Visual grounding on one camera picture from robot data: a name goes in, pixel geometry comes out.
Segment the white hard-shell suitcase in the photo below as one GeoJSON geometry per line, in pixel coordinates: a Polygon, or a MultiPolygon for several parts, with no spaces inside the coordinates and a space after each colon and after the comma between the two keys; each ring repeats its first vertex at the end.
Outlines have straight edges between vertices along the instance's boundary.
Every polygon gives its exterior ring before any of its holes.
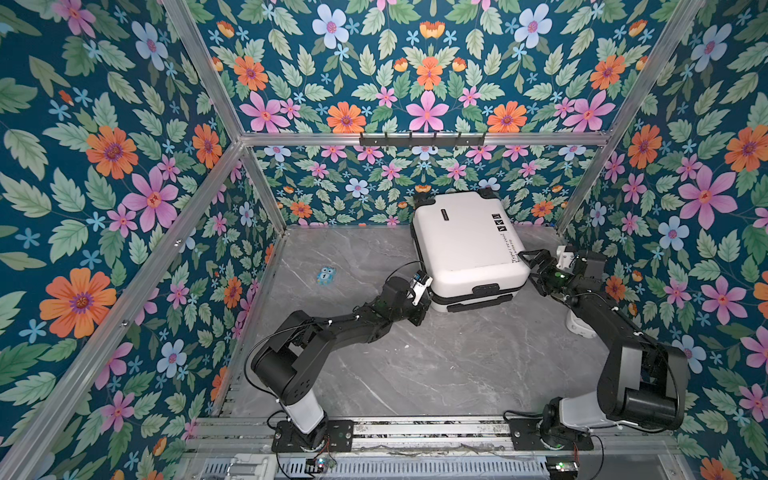
{"type": "Polygon", "coordinates": [[[510,302],[526,284],[525,247],[491,189],[418,194],[411,236],[427,275],[431,308],[455,313],[510,302]]]}

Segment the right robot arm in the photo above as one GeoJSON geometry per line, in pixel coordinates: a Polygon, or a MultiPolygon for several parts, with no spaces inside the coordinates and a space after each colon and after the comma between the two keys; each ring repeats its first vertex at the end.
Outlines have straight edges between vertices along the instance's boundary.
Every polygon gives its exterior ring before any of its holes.
{"type": "Polygon", "coordinates": [[[552,399],[538,426],[551,448],[576,444],[594,430],[623,425],[644,433],[679,429],[684,421],[688,359],[677,347],[642,332],[601,291],[605,255],[565,245],[521,252],[537,292],[566,306],[603,342],[608,356],[596,389],[552,399]]]}

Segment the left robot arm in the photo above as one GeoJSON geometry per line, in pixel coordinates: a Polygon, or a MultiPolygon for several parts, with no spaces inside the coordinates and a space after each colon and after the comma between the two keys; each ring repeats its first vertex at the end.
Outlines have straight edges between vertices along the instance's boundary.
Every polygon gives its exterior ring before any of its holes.
{"type": "Polygon", "coordinates": [[[406,279],[390,276],[373,300],[349,314],[317,317],[292,312],[248,356],[245,372],[276,396],[295,432],[317,443],[327,430],[328,415],[313,391],[331,353],[374,343],[394,324],[421,325],[430,308],[432,278],[423,270],[406,279]]]}

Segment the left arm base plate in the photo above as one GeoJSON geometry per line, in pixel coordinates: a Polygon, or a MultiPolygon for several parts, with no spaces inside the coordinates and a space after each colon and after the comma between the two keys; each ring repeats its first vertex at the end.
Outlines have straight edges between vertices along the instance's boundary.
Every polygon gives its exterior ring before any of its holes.
{"type": "Polygon", "coordinates": [[[273,453],[345,453],[352,450],[355,423],[352,420],[322,420],[310,433],[302,433],[291,421],[275,428],[273,453]]]}

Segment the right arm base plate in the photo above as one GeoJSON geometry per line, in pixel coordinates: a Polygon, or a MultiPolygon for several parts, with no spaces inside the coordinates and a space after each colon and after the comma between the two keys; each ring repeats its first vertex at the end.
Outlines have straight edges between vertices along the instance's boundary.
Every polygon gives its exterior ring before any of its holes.
{"type": "Polygon", "coordinates": [[[506,419],[510,438],[516,451],[565,451],[595,449],[589,433],[567,428],[549,420],[530,417],[506,419]]]}

